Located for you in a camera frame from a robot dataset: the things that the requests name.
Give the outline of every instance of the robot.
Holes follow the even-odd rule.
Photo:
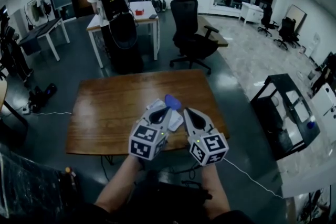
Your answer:
[[[129,154],[150,161],[154,159],[170,135],[171,114],[172,109],[164,106],[147,110],[131,133]],[[183,116],[192,156],[202,166],[220,162],[229,150],[223,133],[199,110],[186,108]]]

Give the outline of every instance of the red box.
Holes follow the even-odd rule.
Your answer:
[[[137,15],[137,16],[141,16],[141,15],[144,14],[144,12],[145,12],[144,9],[143,9],[143,10],[136,10],[136,11],[135,11],[135,15]]]

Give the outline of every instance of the transparent plastic sheet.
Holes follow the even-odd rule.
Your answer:
[[[0,215],[53,222],[64,212],[59,171],[1,148]]]

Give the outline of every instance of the white paper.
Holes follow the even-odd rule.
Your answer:
[[[156,99],[153,103],[148,105],[146,108],[152,109],[152,108],[156,108],[157,106],[166,107],[166,104],[161,99]],[[180,125],[183,123],[183,121],[184,121],[183,117],[176,110],[173,110],[172,116],[169,120],[168,129],[172,132],[175,132],[177,128],[179,128]]]

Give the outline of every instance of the shoe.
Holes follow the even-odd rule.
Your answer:
[[[28,73],[27,77],[29,78],[29,77],[30,77],[30,75],[31,75],[31,74],[33,74],[33,72],[34,72],[34,71],[33,71],[33,69],[30,69],[30,71],[29,71],[29,73]]]

